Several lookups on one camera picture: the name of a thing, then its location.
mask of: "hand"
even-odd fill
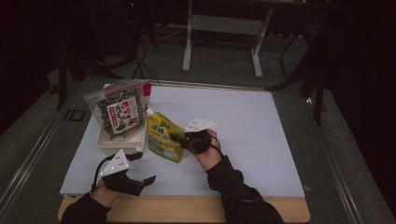
[[[121,195],[119,192],[106,188],[103,179],[99,181],[97,187],[98,189],[94,190],[92,193],[92,198],[107,208],[112,207],[113,203]]]
[[[209,134],[213,137],[218,136],[218,134],[210,129],[207,129]],[[211,144],[215,147],[219,147],[218,141],[212,137],[212,142]],[[210,170],[213,166],[219,163],[221,161],[221,155],[220,153],[214,149],[213,147],[210,147],[206,152],[201,153],[201,154],[193,154],[195,158],[198,160],[198,162],[201,164],[202,168],[204,168],[205,171]]]

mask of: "juice pouch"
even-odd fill
[[[148,149],[169,161],[179,163],[184,149],[180,143],[172,141],[169,133],[184,138],[184,130],[159,112],[147,111]]]

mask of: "clear plastic bag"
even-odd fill
[[[125,141],[146,125],[143,86],[147,80],[121,81],[84,95],[107,141]]]

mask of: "white table leg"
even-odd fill
[[[268,8],[267,15],[265,16],[265,20],[262,23],[262,30],[260,31],[260,35],[256,47],[251,49],[251,58],[253,61],[254,73],[256,78],[262,78],[262,67],[260,66],[259,51],[260,48],[262,47],[262,41],[264,40],[265,32],[267,31],[267,27],[271,19],[272,12],[273,9],[271,7]]]
[[[189,1],[189,17],[187,18],[187,43],[186,49],[184,50],[183,59],[183,72],[190,71],[190,61],[191,61],[191,17],[192,17],[192,0]]]

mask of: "dark background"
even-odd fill
[[[99,53],[120,45],[120,27],[103,32],[89,18],[90,1],[6,0],[0,3],[0,134],[50,88],[47,73],[58,67],[61,34]],[[154,20],[185,24],[187,1],[157,0]],[[310,53],[331,58],[326,88],[332,91],[374,178],[396,215],[396,5],[391,1],[333,1]],[[238,11],[244,17],[244,10]],[[286,20],[271,20],[275,30]],[[292,33],[290,25],[284,33]]]

